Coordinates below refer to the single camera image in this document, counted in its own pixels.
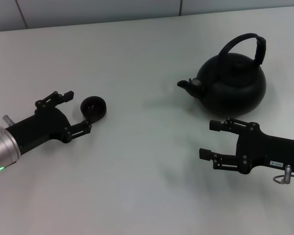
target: kettle handle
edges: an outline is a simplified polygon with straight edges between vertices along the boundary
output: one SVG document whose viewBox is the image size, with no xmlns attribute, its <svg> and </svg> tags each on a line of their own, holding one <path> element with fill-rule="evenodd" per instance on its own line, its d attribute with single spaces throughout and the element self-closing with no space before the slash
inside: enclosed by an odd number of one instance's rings
<svg viewBox="0 0 294 235">
<path fill-rule="evenodd" d="M 247 33 L 243 34 L 241 36 L 236 37 L 231 42 L 225 45 L 225 47 L 220 51 L 217 63 L 214 69 L 214 75 L 212 76 L 213 79 L 209 81 L 209 84 L 207 86 L 211 85 L 218 77 L 219 71 L 221 69 L 221 65 L 223 64 L 224 60 L 226 59 L 226 56 L 228 52 L 238 43 L 249 39 L 249 38 L 256 38 L 257 39 L 257 48 L 256 48 L 256 54 L 254 59 L 254 65 L 260 66 L 263 63 L 263 60 L 265 58 L 266 54 L 266 40 L 263 37 L 258 36 L 255 33 Z"/>
</svg>

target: black kettle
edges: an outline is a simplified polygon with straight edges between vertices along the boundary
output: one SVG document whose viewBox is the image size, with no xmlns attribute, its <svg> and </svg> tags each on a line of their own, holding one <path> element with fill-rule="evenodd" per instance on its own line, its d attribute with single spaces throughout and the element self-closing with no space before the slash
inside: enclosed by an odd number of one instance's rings
<svg viewBox="0 0 294 235">
<path fill-rule="evenodd" d="M 228 53 L 237 43 L 257 39 L 255 59 Z M 260 67 L 266 53 L 266 40 L 257 34 L 241 35 L 229 42 L 219 53 L 209 59 L 197 77 L 179 81 L 191 96 L 198 98 L 211 112 L 226 117 L 237 117 L 256 108 L 266 92 L 266 78 Z"/>
</svg>

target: kettle spout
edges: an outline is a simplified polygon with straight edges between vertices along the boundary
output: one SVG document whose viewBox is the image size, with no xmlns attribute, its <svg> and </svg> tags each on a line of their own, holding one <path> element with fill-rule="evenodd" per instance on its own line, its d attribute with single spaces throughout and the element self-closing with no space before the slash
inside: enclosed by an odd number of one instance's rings
<svg viewBox="0 0 294 235">
<path fill-rule="evenodd" d="M 179 81 L 177 85 L 187 91 L 188 94 L 195 98 L 200 97 L 201 93 L 201 81 L 199 79 L 194 78 L 189 81 Z"/>
</svg>

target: label sticker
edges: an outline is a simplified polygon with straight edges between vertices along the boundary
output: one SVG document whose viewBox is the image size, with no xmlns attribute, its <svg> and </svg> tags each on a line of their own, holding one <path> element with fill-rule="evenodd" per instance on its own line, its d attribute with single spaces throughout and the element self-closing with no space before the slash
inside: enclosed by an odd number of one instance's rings
<svg viewBox="0 0 294 235">
<path fill-rule="evenodd" d="M 270 165 L 277 166 L 277 167 L 283 167 L 283 163 L 278 163 L 274 161 L 270 161 Z"/>
</svg>

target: white table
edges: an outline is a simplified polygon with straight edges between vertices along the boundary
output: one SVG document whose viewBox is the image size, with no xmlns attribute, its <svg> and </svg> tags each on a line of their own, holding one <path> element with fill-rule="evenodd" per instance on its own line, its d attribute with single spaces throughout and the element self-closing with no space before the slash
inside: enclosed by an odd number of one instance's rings
<svg viewBox="0 0 294 235">
<path fill-rule="evenodd" d="M 59 106 L 71 124 L 86 97 L 107 103 L 91 134 L 0 172 L 0 235 L 294 235 L 294 179 L 200 160 L 201 147 L 234 154 L 237 135 L 209 131 L 215 117 L 176 86 L 249 32 L 267 40 L 268 87 L 240 119 L 294 139 L 294 7 L 0 32 L 0 117 L 23 120 L 53 91 L 75 92 Z"/>
</svg>

